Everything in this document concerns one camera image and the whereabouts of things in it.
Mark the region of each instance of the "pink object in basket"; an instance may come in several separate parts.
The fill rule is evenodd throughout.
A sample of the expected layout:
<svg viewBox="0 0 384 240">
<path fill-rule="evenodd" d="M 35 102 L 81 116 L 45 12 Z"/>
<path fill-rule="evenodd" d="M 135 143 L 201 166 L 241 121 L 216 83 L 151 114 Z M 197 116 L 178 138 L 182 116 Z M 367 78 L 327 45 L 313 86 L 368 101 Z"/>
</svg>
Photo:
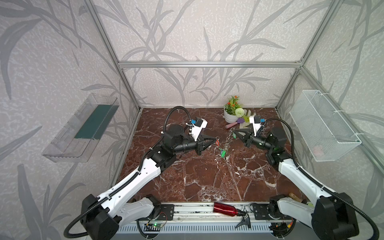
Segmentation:
<svg viewBox="0 0 384 240">
<path fill-rule="evenodd" d="M 243 123 L 243 122 L 245 122 L 244 118 L 239 118 L 239 119 L 237 119 L 237 122 L 233 122 L 233 123 L 227 124 L 227 125 L 225 126 L 225 129 L 228 129 L 228 128 L 230 128 L 230 127 L 235 126 L 235 125 L 238 124 L 238 123 Z"/>
</svg>

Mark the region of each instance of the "marble table surface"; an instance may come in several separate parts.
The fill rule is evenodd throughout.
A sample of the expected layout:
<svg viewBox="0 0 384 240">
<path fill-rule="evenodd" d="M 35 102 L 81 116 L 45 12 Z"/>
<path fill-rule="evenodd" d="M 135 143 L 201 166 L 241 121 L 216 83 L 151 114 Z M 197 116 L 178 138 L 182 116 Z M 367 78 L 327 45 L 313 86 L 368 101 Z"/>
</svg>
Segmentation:
<svg viewBox="0 0 384 240">
<path fill-rule="evenodd" d="M 276 118 L 273 108 L 247 108 L 262 118 Z M 223 118 L 222 108 L 188 108 L 192 119 L 201 117 L 208 125 L 203 133 L 219 136 L 220 147 L 229 134 Z M 132 172 L 143 154 L 159 139 L 169 109 L 143 109 L 119 181 Z M 175 111 L 169 124 L 187 122 L 184 111 Z M 281 123 L 270 121 L 264 128 L 267 134 L 273 126 Z M 287 141 L 286 149 L 290 151 Z M 202 201 L 249 201 L 268 202 L 269 197 L 293 192 L 303 197 L 300 190 L 285 176 L 273 169 L 267 162 L 265 151 L 256 147 L 246 148 L 239 139 L 232 138 L 228 158 L 220 156 L 220 150 L 213 144 L 201 156 L 195 151 L 178 154 L 177 160 L 160 176 L 146 184 L 135 196 L 141 199 L 148 194 L 161 202 L 202 202 Z"/>
</svg>

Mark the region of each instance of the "gray floor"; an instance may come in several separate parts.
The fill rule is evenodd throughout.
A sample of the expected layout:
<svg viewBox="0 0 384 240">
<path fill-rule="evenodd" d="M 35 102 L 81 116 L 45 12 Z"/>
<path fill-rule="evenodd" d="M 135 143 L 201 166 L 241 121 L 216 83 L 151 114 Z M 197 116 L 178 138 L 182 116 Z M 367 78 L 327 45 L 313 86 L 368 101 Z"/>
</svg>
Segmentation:
<svg viewBox="0 0 384 240">
<path fill-rule="evenodd" d="M 111 240 L 145 239 L 138 234 L 116 234 Z M 276 237 L 268 233 L 175 233 L 160 234 L 156 240 L 275 240 Z M 297 222 L 293 231 L 285 237 L 285 240 L 319 240 L 314 231 Z"/>
</svg>

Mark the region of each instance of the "wallpaper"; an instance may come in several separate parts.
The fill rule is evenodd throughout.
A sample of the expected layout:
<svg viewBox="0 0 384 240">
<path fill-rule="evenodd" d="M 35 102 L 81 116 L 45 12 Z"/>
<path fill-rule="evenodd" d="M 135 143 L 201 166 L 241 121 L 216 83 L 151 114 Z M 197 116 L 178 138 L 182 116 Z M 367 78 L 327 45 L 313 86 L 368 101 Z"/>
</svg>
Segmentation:
<svg viewBox="0 0 384 240">
<path fill-rule="evenodd" d="M 297 61 L 330 0 L 94 0 L 119 61 Z M 273 106 L 292 69 L 125 69 L 141 106 Z"/>
<path fill-rule="evenodd" d="M 82 1 L 1 0 L 0 67 L 0 239 L 63 239 L 109 187 L 137 112 Z M 43 157 L 90 93 L 120 107 L 89 161 Z"/>
<path fill-rule="evenodd" d="M 142 68 L 124 73 L 140 105 L 222 107 L 231 95 L 248 107 L 275 107 L 293 68 Z"/>
<path fill-rule="evenodd" d="M 377 149 L 384 153 L 384 1 L 344 1 L 305 67 L 355 121 Z M 280 116 L 294 124 L 289 115 L 301 90 L 311 89 L 299 77 L 279 109 Z M 360 147 L 332 162 L 316 162 L 294 128 L 296 152 L 302 164 L 324 184 L 349 194 L 355 205 L 384 230 L 384 178 Z M 360 236 L 372 230 L 358 215 Z"/>
</svg>

